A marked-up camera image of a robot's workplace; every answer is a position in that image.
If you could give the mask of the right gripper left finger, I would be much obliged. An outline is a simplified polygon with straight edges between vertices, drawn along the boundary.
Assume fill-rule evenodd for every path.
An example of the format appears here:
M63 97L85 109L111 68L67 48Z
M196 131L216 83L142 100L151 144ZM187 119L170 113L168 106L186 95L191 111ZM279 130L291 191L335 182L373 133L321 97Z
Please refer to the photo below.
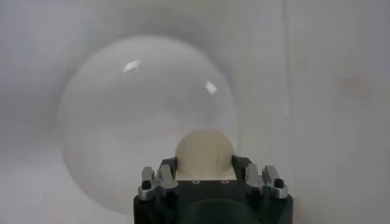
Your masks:
M150 166L144 167L141 173L141 185L138 187L138 199L151 201L161 197L175 197L179 189L176 181L176 157L164 159L155 172Z

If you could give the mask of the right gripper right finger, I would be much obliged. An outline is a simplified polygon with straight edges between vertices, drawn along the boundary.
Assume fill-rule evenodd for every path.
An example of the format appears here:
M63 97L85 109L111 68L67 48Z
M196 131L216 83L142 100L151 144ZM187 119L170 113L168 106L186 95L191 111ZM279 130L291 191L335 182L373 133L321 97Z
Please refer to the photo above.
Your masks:
M232 166L238 181L244 181L250 193L271 197L277 200L288 198L288 186L275 166L264 166L259 172L249 158L233 155Z

